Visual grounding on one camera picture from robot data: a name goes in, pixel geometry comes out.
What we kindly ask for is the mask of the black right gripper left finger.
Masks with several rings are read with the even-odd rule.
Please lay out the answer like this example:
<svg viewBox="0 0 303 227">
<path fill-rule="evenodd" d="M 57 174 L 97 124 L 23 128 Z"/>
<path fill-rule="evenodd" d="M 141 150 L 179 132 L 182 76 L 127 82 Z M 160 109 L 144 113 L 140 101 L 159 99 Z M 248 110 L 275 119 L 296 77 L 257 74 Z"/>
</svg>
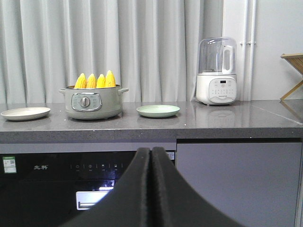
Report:
<svg viewBox="0 0 303 227">
<path fill-rule="evenodd" d="M 150 149 L 139 148 L 114 188 L 63 227 L 149 227 L 147 186 Z"/>
</svg>

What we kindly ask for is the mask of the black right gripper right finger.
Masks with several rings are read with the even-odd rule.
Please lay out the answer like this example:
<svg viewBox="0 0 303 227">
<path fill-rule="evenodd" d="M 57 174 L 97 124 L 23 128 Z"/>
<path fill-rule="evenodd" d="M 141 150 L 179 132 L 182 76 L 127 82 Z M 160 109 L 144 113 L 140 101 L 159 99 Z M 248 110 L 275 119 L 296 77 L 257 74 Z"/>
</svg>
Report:
<svg viewBox="0 0 303 227">
<path fill-rule="evenodd" d="M 239 227 L 182 177 L 164 148 L 151 151 L 150 221 L 154 227 Z"/>
</svg>

